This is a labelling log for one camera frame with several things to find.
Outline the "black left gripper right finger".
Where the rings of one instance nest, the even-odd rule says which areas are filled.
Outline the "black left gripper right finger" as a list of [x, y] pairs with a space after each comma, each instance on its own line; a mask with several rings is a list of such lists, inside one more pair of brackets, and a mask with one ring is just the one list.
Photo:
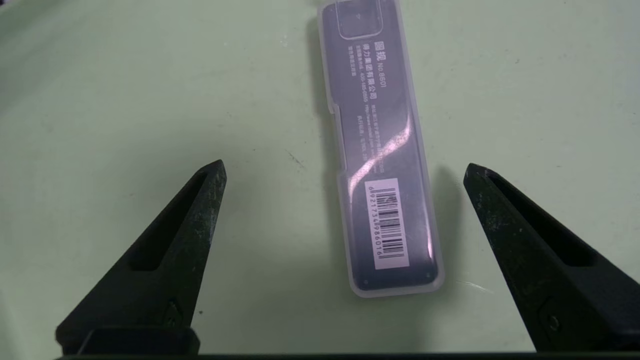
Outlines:
[[637, 281], [495, 171], [463, 184], [537, 351], [638, 353]]

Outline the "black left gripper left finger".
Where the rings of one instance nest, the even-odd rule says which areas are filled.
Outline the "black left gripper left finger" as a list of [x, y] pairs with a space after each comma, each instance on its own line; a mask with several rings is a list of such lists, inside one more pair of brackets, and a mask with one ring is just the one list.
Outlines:
[[63, 354], [198, 354], [191, 323], [226, 189], [201, 167], [57, 326]]

